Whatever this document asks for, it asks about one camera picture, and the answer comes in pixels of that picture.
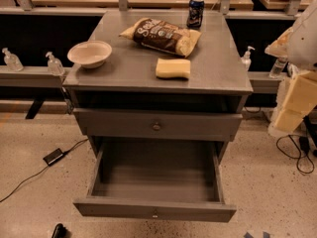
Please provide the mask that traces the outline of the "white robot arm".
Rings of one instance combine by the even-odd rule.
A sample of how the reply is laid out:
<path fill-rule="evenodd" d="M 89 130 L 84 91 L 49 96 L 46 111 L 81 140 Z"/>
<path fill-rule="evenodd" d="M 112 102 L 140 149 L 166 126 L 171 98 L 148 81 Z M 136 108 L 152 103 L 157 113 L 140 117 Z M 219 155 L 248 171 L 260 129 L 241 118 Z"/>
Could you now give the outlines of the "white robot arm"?
<path fill-rule="evenodd" d="M 286 58 L 298 68 L 290 80 L 285 79 L 279 86 L 271 121 L 273 130 L 291 134 L 317 106 L 317 0 L 264 52 Z"/>

